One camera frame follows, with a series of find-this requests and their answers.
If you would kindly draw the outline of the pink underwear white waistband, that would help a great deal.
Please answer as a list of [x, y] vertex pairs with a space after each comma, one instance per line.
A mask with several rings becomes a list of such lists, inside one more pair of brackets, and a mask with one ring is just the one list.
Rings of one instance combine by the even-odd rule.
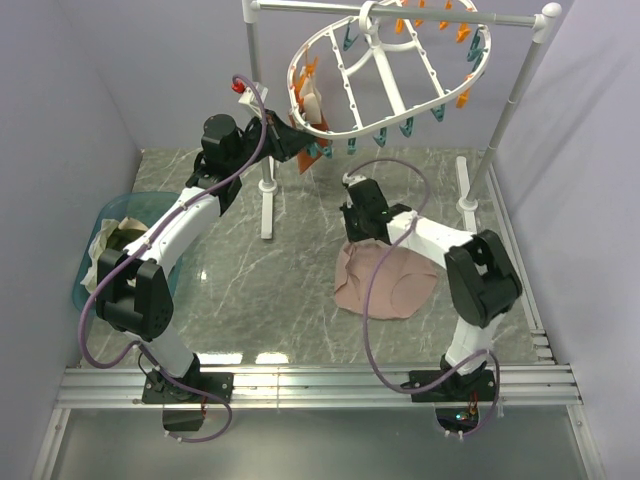
[[407, 319], [430, 298], [437, 273], [427, 258], [404, 247], [391, 249], [380, 241], [346, 242], [335, 268], [336, 305], [355, 314], [365, 310], [377, 320]]

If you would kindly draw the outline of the white oval clip hanger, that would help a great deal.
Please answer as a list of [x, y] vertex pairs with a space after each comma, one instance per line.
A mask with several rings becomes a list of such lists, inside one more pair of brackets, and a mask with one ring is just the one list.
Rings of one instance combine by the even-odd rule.
[[[426, 111], [431, 112], [439, 122], [444, 120], [446, 105], [453, 101], [459, 109], [466, 106], [471, 88], [481, 78], [491, 53], [492, 41], [489, 28], [485, 24], [478, 24], [475, 30], [470, 28], [468, 22], [460, 24], [456, 41], [458, 43], [470, 39], [467, 61], [472, 64], [472, 69], [464, 80], [453, 90], [444, 88], [438, 78], [436, 69], [432, 66], [428, 53], [419, 40], [416, 28], [423, 21], [417, 19], [410, 21], [400, 18], [396, 22], [398, 33], [406, 32], [410, 39], [405, 43], [385, 43], [379, 37], [379, 22], [371, 17], [372, 9], [377, 5], [375, 1], [367, 1], [359, 8], [358, 13], [347, 16], [334, 22], [312, 35], [292, 58], [287, 74], [287, 86], [291, 108], [290, 118], [296, 127], [299, 127], [318, 139], [323, 139], [323, 144], [318, 144], [309, 149], [311, 156], [323, 154], [331, 155], [330, 144], [335, 140], [346, 140], [348, 151], [354, 152], [356, 139], [365, 134], [370, 134], [374, 141], [381, 147], [386, 144], [387, 129], [397, 125], [401, 133], [409, 138], [413, 133], [414, 117]], [[337, 41], [336, 31], [343, 29], [346, 34], [350, 27], [356, 24], [360, 30], [360, 36], [366, 43], [366, 51], [354, 63], [348, 65], [343, 59], [343, 53], [351, 48], [354, 39], [345, 36], [342, 42]], [[333, 131], [324, 124], [325, 117], [321, 105], [321, 95], [315, 84], [317, 74], [317, 61], [309, 60], [309, 49], [318, 41], [326, 39], [331, 43], [331, 51], [336, 60], [342, 88], [346, 94], [347, 107], [353, 117], [354, 124], [351, 129], [345, 131]], [[388, 60], [390, 53], [415, 52], [426, 71], [427, 77], [435, 89], [435, 97], [411, 107], [405, 105], [396, 79]], [[381, 120], [365, 123], [362, 119], [356, 97], [353, 90], [352, 77], [358, 73], [367, 63], [372, 62], [379, 74], [385, 96], [389, 101], [392, 113]]]

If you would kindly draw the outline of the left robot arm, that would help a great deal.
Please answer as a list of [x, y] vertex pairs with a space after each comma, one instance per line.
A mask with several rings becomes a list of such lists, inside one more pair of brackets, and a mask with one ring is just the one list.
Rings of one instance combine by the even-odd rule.
[[180, 339], [168, 277], [196, 238], [231, 206], [242, 172], [265, 158], [286, 162], [312, 146], [313, 135], [267, 111], [240, 129], [227, 114], [206, 120], [202, 149], [176, 202], [138, 239], [98, 260], [95, 310], [137, 344], [153, 364], [149, 383], [178, 402], [204, 391], [200, 362]]

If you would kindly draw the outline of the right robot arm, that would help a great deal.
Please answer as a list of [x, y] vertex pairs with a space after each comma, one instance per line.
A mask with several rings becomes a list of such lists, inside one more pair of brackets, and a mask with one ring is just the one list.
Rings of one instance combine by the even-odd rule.
[[492, 230], [472, 233], [437, 223], [408, 206], [390, 206], [378, 183], [362, 175], [346, 174], [342, 184], [348, 200], [340, 210], [351, 241], [378, 240], [389, 246], [372, 272], [376, 276], [391, 252], [403, 247], [446, 270], [450, 296], [458, 315], [453, 339], [440, 363], [439, 376], [419, 386], [395, 385], [365, 345], [369, 363], [383, 385], [408, 395], [441, 388], [452, 399], [472, 392], [486, 363], [499, 365], [492, 351], [497, 326], [523, 293], [521, 280], [499, 235]]

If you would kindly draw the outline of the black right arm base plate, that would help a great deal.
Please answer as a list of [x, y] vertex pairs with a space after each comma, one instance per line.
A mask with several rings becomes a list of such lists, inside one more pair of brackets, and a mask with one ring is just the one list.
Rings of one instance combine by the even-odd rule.
[[[443, 374], [436, 370], [412, 370], [409, 372], [409, 380], [402, 384], [405, 390], [419, 389], [434, 382]], [[499, 382], [491, 370], [460, 376], [455, 373], [435, 388], [422, 392], [412, 393], [414, 403], [462, 403], [471, 400], [479, 402], [491, 402], [495, 398]]]

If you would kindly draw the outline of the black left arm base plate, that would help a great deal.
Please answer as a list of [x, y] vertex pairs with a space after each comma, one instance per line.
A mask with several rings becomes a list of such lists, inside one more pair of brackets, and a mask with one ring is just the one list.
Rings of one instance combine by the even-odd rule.
[[229, 402], [234, 386], [230, 372], [198, 373], [193, 379], [171, 379], [158, 371], [147, 374], [143, 404], [191, 404]]

